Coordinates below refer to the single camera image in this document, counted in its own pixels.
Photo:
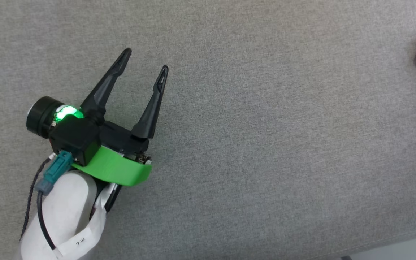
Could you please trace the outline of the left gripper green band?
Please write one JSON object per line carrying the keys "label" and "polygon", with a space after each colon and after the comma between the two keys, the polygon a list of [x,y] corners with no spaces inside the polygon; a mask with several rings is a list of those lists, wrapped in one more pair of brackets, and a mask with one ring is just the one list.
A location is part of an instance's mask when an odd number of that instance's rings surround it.
{"label": "left gripper green band", "polygon": [[[96,122],[104,121],[106,103],[118,77],[125,71],[131,55],[130,48],[122,51],[88,94],[81,104],[81,111],[86,118]],[[154,138],[155,135],[168,72],[168,66],[163,65],[152,88],[152,97],[132,130],[115,123],[104,123],[100,128],[102,146],[86,166],[74,163],[73,168],[101,181],[122,186],[135,186],[147,180],[152,165],[148,162],[150,157],[145,155],[145,152],[148,149],[149,139]]]}

